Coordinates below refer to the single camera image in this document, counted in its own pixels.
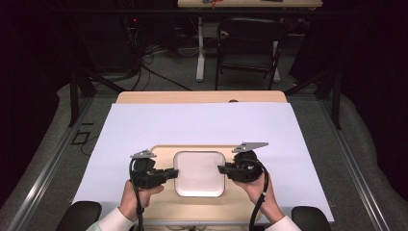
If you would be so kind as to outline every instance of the sleeve cuff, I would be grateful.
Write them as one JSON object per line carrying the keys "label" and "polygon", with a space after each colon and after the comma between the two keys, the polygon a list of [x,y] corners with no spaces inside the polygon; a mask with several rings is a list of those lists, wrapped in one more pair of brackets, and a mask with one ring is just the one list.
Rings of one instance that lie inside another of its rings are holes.
{"label": "sleeve cuff", "polygon": [[129,230],[134,223],[122,215],[118,208],[115,208],[99,221],[99,227],[103,231]]}
{"label": "sleeve cuff", "polygon": [[288,216],[285,216],[266,229],[266,231],[300,231],[300,229]]}

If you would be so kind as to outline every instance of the white paper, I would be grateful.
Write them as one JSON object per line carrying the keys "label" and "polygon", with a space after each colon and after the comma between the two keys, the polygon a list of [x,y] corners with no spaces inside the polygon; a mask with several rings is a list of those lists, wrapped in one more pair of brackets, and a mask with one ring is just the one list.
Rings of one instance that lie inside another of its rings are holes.
{"label": "white paper", "polygon": [[74,198],[119,205],[130,156],[158,144],[241,144],[256,149],[286,215],[295,206],[321,209],[334,221],[289,103],[113,104]]}

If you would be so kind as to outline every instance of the black armrest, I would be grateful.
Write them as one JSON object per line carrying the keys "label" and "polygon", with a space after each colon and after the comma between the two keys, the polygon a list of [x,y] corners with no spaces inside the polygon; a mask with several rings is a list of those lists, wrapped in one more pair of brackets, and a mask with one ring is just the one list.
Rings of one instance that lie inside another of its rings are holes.
{"label": "black armrest", "polygon": [[66,210],[57,227],[57,231],[85,231],[99,220],[101,211],[102,206],[97,202],[75,202]]}
{"label": "black armrest", "polygon": [[292,209],[292,220],[302,231],[331,231],[324,213],[315,207],[297,206]]}

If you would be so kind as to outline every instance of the black curtain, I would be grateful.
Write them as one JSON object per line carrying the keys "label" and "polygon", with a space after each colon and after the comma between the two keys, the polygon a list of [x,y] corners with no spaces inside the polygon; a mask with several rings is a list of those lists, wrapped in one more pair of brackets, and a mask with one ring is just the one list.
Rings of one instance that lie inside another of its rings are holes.
{"label": "black curtain", "polygon": [[0,206],[30,164],[68,83],[44,13],[36,1],[0,3]]}
{"label": "black curtain", "polygon": [[[363,1],[323,2],[320,11],[353,11],[368,6]],[[395,191],[408,200],[408,15],[402,1],[384,3],[370,1],[381,7],[368,14],[368,24],[357,28],[363,33],[347,50],[342,93],[354,102],[370,130],[378,166]],[[353,27],[359,25],[353,20],[313,20],[293,63],[292,76],[303,82],[331,66],[344,52],[344,42]]]}

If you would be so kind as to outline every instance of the small white box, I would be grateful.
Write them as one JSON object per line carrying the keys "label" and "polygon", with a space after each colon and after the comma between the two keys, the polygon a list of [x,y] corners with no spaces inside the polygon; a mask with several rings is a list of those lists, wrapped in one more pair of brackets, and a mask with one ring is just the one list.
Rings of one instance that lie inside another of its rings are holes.
{"label": "small white box", "polygon": [[181,196],[217,197],[225,190],[225,176],[217,166],[225,165],[225,157],[217,151],[180,151],[174,155],[178,177],[174,188]]}

